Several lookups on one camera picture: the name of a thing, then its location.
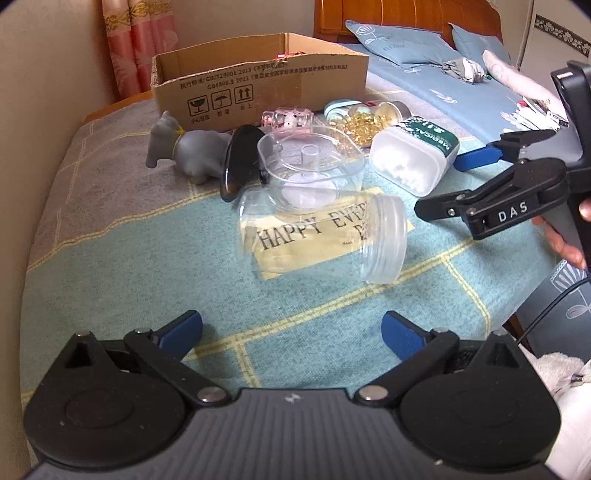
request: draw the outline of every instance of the finger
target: finger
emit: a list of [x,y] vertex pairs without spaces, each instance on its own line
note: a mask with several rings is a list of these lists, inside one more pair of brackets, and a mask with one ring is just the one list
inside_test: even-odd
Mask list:
[[581,251],[578,248],[567,244],[562,236],[550,225],[546,226],[545,235],[548,239],[548,243],[552,247],[552,250],[558,253],[568,263],[581,270],[585,270],[587,268],[587,264]]
[[578,248],[575,248],[572,245],[565,245],[562,249],[561,256],[568,263],[570,263],[572,266],[576,268],[579,268],[581,270],[585,270],[585,268],[587,268],[587,265],[585,264],[585,260],[583,258],[583,254],[580,252]]
[[566,245],[562,236],[550,225],[546,225],[546,228],[544,229],[544,234],[546,235],[546,239],[552,247],[552,250],[554,250],[556,253],[562,256],[562,250]]
[[591,198],[581,202],[581,205],[579,205],[579,212],[581,213],[581,217],[588,222],[591,222]]

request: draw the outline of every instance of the gray elephant toy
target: gray elephant toy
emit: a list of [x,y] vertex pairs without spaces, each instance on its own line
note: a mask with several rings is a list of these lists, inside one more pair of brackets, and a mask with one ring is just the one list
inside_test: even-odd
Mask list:
[[156,168],[158,160],[173,160],[193,183],[205,183],[209,177],[221,178],[226,150],[232,136],[208,130],[186,132],[168,112],[150,131],[146,166]]

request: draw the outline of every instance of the clear plastic cup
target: clear plastic cup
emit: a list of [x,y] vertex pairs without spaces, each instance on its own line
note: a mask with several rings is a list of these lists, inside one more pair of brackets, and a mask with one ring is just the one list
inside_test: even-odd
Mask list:
[[402,269],[407,245],[404,202],[382,193],[340,192],[321,209],[286,211],[275,202],[285,194],[306,203],[331,190],[259,186],[239,204],[239,260],[264,278],[301,271],[388,284]]
[[[259,140],[261,177],[284,210],[320,208],[341,191],[358,191],[365,155],[343,132],[324,125],[275,130]],[[293,197],[289,187],[324,190]]]

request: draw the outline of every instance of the wooden headboard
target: wooden headboard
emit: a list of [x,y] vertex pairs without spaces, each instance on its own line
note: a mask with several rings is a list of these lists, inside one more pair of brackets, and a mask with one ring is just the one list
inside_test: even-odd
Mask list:
[[486,0],[314,0],[314,36],[351,43],[355,36],[346,20],[373,25],[399,25],[440,31],[454,46],[448,22],[481,35],[503,40],[501,18]]

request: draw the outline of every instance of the pink curtain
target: pink curtain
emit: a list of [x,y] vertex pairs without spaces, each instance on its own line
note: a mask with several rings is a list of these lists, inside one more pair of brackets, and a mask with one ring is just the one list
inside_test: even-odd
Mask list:
[[150,89],[152,57],[178,48],[170,1],[102,0],[121,98]]

